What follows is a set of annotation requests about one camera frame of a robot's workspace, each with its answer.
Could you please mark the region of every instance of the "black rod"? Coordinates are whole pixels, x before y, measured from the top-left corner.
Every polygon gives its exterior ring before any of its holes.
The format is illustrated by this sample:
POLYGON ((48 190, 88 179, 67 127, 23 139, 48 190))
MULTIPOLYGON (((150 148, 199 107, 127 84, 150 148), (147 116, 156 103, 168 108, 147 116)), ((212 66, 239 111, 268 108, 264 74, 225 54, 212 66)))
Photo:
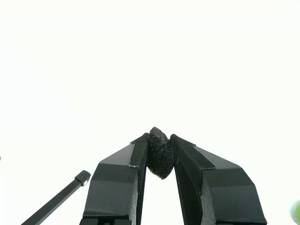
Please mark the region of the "black rod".
POLYGON ((51 215, 61 204, 63 204, 78 188, 88 183, 90 179, 90 173, 83 170, 64 189, 62 189, 55 197, 47 202, 42 208, 40 208, 35 214, 29 217, 22 225, 39 225, 48 216, 51 215))

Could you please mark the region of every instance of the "dark porous object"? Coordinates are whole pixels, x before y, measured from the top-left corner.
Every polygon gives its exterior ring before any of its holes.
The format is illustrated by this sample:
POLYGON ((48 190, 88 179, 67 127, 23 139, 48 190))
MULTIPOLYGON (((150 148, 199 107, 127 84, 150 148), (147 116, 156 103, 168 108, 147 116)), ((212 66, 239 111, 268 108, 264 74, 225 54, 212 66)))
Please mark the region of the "dark porous object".
POLYGON ((170 140, 160 129, 154 127, 149 132, 148 143, 147 166, 151 173, 163 180, 174 167, 174 151, 170 140))

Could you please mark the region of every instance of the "black sponge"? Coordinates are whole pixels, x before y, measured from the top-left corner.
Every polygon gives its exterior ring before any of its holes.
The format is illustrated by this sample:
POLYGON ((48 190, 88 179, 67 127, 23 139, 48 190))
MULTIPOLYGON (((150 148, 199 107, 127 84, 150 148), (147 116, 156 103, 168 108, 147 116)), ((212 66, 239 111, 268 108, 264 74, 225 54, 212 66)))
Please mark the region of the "black sponge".
POLYGON ((169 176, 175 162, 170 140, 160 129, 154 127, 149 132, 148 143, 147 166, 153 174, 163 180, 169 176))

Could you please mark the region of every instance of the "green object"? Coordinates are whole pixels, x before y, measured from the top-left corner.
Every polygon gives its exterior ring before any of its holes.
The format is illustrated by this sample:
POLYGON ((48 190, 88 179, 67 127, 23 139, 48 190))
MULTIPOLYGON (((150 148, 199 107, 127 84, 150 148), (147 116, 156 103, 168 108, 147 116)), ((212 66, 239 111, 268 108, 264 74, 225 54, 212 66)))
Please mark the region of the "green object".
POLYGON ((300 225, 300 200, 295 202, 291 208, 291 216, 293 221, 300 225))
POLYGON ((300 224, 300 202, 296 206, 295 218, 296 218, 296 223, 300 224))

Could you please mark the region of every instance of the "metal rod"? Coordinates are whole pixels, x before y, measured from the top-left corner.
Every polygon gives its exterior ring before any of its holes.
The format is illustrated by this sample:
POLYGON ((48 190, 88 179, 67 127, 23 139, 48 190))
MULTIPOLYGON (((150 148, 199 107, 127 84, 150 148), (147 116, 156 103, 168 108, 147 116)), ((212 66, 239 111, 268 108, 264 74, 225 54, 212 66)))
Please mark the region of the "metal rod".
POLYGON ((61 204, 63 204, 78 188, 88 183, 90 179, 90 173, 83 170, 64 189, 62 189, 55 197, 47 202, 36 213, 29 217, 22 225, 39 225, 48 216, 51 215, 61 204))

